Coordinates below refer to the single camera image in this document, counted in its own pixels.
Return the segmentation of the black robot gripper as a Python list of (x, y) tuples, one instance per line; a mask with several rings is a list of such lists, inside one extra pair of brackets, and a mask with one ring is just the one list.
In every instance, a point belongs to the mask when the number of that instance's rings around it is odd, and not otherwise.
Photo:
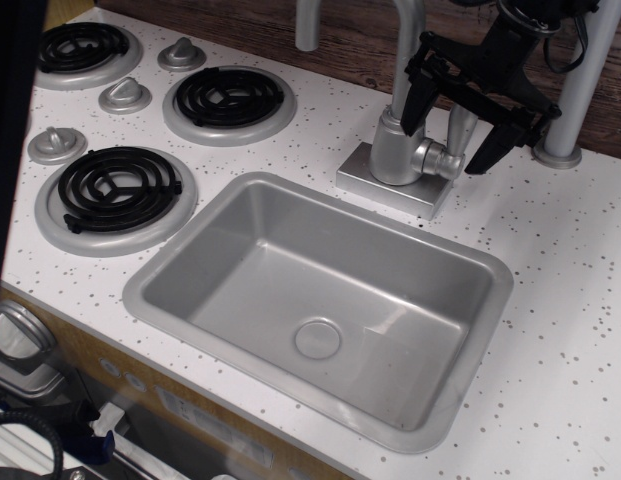
[(535, 9), (500, 9), (477, 45), (421, 34), (405, 68), (411, 86), (400, 122), (404, 133), (413, 136), (443, 95), (494, 125), (467, 174), (485, 174), (515, 146), (536, 144), (561, 111), (532, 85), (524, 67), (538, 43), (559, 27), (558, 19)]

